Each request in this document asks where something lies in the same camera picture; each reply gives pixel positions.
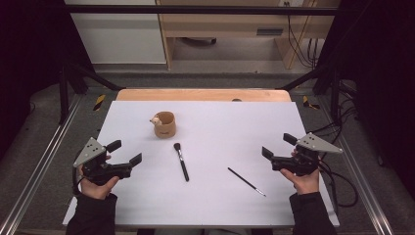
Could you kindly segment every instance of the wooden cup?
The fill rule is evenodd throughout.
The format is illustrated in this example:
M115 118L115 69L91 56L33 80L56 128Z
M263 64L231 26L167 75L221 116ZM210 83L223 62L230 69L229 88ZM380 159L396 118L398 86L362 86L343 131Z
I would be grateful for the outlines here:
M155 125L155 134L160 139L170 138L176 134L176 121L172 112L157 113L161 125Z

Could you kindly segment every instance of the white wall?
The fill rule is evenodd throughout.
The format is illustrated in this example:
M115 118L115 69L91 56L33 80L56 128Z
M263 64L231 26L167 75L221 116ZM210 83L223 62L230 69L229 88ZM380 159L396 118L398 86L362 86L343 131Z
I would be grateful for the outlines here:
M155 0L66 0L67 4L155 5ZM92 64L165 64L157 15L71 14Z

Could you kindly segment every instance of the aluminum rail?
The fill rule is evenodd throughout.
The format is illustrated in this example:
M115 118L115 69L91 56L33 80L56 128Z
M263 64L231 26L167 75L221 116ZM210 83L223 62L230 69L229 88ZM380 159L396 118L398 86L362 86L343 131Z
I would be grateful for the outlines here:
M322 108L327 119L331 121L332 119L328 109L328 101L325 98L319 98L319 101L320 104L322 104ZM350 173L353 182L356 184L356 188L359 193L360 199L363 205L366 207L366 210L369 213L370 219L372 220L372 223L376 231L379 235L392 235L393 231L391 225L389 224L387 217L385 216L381 206L379 205L379 202L376 199L376 196L372 191L369 182L364 176L363 171L360 169L356 157L351 152L351 149L348 146L343 135L341 134L339 137L339 144L341 145L341 148L345 151L345 163L347 169Z
M290 15L290 16L349 16L354 9L312 7L247 7L189 5L45 5L54 12L88 14L220 14L220 15Z
M39 187L43 176L45 175L49 164L55 157L56 152L59 149L59 146L62 143L62 140L67 133L69 126L73 120L73 117L76 114L76 111L79 107L80 101L82 100L82 95L75 95L75 98L72 101L70 106L70 113L66 121L59 125L55 131L54 136L49 142L48 147L43 153L42 158L40 159L36 169L34 170L31 177L28 179L24 189L13 206L12 210L9 212L6 219L2 222L0 226L0 235L12 235L15 234L20 222L22 221L23 215L25 214L28 206L31 203L31 200L36 193L37 188Z

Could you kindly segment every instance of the black brush handle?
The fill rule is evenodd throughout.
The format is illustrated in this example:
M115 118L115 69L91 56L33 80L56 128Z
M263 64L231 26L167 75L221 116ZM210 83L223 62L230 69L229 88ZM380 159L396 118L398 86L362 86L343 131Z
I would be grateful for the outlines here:
M182 165L182 169L183 169L183 173L184 173L184 177L186 179L186 181L189 181L189 174L187 174L187 169L186 169L186 165L184 165L183 161L180 161L181 165Z

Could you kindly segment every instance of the white table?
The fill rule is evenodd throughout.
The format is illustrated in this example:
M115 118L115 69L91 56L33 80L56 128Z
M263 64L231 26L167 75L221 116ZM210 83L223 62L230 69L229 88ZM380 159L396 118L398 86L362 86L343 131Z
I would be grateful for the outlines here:
M177 133L159 139L149 119L160 111L176 116ZM289 196L293 184L261 155L264 146L289 156L294 146L283 133L305 132L295 103L212 101L114 101L98 141L116 139L111 164L127 163L138 153L143 162L119 181L115 223L134 227L277 227L294 224ZM190 181L186 182L173 144L182 146ZM231 173L233 168L266 194ZM327 189L320 191L330 219L334 213ZM72 200L64 224L74 214Z

